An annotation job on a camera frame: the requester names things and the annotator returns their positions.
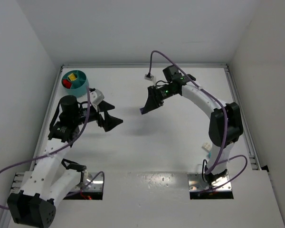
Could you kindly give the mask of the red long lego brick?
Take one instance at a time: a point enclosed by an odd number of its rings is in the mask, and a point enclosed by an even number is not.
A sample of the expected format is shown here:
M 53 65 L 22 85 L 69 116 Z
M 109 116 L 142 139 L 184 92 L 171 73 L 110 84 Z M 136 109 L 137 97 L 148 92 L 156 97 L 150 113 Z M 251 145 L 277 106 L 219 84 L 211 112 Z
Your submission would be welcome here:
M 66 88 L 66 89 L 70 89 L 72 86 L 72 83 L 69 82 L 67 79 L 63 79 L 62 80 L 62 85 Z

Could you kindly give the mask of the yellow lego brick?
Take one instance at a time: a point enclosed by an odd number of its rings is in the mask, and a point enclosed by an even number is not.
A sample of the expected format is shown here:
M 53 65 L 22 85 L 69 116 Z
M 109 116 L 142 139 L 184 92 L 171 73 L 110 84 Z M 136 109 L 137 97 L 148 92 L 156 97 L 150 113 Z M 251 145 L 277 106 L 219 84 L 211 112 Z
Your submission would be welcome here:
M 67 76 L 67 78 L 68 78 L 69 81 L 76 81 L 77 76 L 76 76 L 76 74 L 71 73 L 71 74 L 69 74 L 69 75 Z

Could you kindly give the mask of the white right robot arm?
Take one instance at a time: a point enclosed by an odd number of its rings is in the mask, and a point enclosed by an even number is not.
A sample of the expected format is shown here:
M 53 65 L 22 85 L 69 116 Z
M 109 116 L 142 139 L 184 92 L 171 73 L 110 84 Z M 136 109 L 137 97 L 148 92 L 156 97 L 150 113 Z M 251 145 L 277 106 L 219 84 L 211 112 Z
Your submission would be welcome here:
M 203 178 L 212 184 L 227 174 L 227 161 L 231 149 L 243 134 L 239 105 L 223 102 L 205 91 L 191 75 L 185 75 L 176 66 L 163 70 L 167 84 L 148 87 L 146 104 L 140 109 L 146 114 L 163 106 L 164 100 L 181 95 L 192 101 L 209 118 L 209 138 L 212 142 L 211 156 L 203 169 Z

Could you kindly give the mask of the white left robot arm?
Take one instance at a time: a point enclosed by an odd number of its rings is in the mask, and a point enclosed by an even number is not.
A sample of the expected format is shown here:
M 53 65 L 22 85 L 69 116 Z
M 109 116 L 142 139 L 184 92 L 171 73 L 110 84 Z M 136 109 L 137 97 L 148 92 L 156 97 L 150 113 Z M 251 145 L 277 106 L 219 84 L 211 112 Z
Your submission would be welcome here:
M 80 125 L 96 121 L 99 127 L 110 131 L 123 123 L 112 117 L 109 110 L 115 107 L 104 101 L 99 90 L 89 92 L 86 108 L 73 95 L 62 97 L 49 125 L 49 135 L 41 160 L 37 162 L 18 193 L 11 193 L 7 204 L 16 224 L 35 228 L 48 228 L 56 215 L 60 202 L 87 174 L 86 166 L 76 162 L 65 167 L 59 179 L 55 175 L 65 155 L 83 133 Z

